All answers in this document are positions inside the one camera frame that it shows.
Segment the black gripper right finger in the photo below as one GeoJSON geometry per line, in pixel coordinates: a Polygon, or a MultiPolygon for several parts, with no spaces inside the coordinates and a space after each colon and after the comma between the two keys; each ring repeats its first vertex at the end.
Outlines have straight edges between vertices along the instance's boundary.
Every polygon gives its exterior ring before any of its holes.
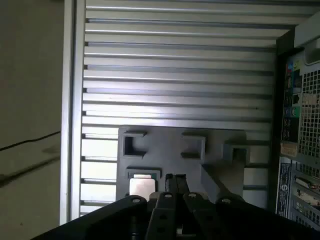
{"type": "Polygon", "coordinates": [[[216,201],[191,192],[187,177],[179,174],[177,185],[191,213],[190,223],[200,240],[318,240],[319,231],[252,205],[229,191],[217,177],[216,201]]]}

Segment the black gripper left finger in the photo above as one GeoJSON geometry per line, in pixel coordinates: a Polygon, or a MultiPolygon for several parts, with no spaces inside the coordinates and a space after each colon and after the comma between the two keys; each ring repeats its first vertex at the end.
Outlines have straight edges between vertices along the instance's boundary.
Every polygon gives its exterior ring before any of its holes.
{"type": "Polygon", "coordinates": [[[176,237],[177,190],[174,175],[165,176],[165,192],[146,200],[128,195],[41,235],[37,240],[173,240],[176,237]]]}

